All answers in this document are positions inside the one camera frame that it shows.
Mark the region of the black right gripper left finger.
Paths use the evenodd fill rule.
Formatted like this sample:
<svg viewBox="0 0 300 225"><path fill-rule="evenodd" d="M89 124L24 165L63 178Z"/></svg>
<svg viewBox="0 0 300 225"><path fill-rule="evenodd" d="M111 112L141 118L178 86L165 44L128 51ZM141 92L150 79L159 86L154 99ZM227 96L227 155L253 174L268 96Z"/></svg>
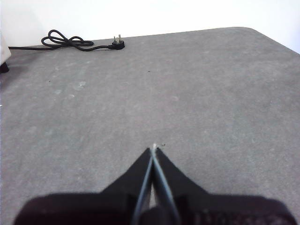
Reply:
<svg viewBox="0 0 300 225"><path fill-rule="evenodd" d="M55 193L24 204L16 225L129 225L149 191L152 158L146 149L128 170L101 192Z"/></svg>

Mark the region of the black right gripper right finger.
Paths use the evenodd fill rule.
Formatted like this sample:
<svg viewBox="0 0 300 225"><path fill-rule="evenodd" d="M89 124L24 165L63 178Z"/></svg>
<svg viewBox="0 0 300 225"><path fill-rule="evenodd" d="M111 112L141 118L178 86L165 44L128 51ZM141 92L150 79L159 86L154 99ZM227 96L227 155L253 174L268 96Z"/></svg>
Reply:
<svg viewBox="0 0 300 225"><path fill-rule="evenodd" d="M282 202L257 195L212 194L179 170L160 148L153 151L157 184L182 225L295 225Z"/></svg>

